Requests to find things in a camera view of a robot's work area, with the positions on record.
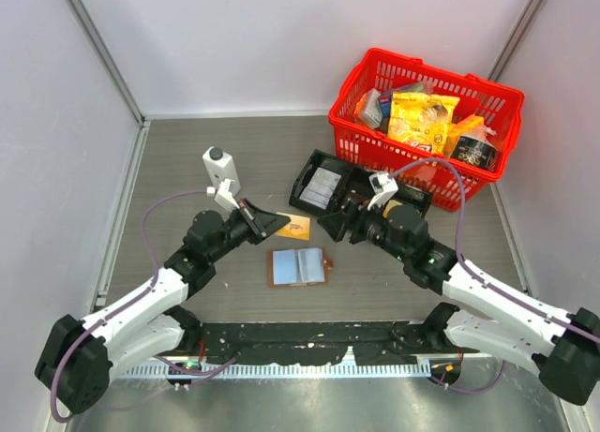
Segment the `orange yellow credit card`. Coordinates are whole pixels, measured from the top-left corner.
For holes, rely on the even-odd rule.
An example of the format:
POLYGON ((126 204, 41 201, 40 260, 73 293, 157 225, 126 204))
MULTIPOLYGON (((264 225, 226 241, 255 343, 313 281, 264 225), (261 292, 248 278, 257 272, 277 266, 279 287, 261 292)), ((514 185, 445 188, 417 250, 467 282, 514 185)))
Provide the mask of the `orange yellow credit card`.
POLYGON ((290 221, 283 228, 276 232, 276 236, 302 241, 309 240, 311 219, 308 216, 300 216, 282 212, 277 212, 277 214, 286 216, 290 221))

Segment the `brown leather card holder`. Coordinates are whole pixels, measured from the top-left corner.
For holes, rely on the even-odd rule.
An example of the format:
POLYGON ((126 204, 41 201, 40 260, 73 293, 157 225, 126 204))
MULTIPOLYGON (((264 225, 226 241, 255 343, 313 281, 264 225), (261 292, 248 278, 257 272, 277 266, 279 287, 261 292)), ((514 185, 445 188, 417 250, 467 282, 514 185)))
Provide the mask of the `brown leather card holder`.
POLYGON ((267 283, 272 288, 324 285, 333 268, 322 247, 272 250, 267 258, 267 283))

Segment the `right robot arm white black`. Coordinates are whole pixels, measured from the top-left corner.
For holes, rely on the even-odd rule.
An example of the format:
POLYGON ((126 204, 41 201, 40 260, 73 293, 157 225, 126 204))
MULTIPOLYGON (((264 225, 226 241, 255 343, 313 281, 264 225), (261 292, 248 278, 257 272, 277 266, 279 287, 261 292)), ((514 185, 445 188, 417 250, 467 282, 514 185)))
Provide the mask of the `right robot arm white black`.
POLYGON ((427 347, 451 346, 489 353, 534 374, 554 395, 585 405, 599 381, 599 317, 586 308, 572 313, 536 300, 488 275, 454 249, 431 238, 428 223, 411 205, 388 212, 350 201, 319 225, 336 242, 367 241, 400 261, 420 288, 469 305, 479 319, 449 304, 428 316, 427 347))

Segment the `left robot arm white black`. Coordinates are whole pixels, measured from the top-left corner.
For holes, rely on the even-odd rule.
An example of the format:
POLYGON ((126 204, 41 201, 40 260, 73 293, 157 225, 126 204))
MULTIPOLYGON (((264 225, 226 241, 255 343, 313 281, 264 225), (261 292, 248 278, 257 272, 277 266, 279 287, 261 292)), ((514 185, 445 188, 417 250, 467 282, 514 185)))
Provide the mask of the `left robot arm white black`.
POLYGON ((247 199, 237 201, 228 217, 201 211, 183 244, 141 286, 80 320, 57 320, 34 371, 50 391, 54 420, 66 423, 89 410, 117 375, 150 357, 193 353, 200 324, 181 304, 215 276, 218 260, 244 243, 260 244, 289 221, 247 199))

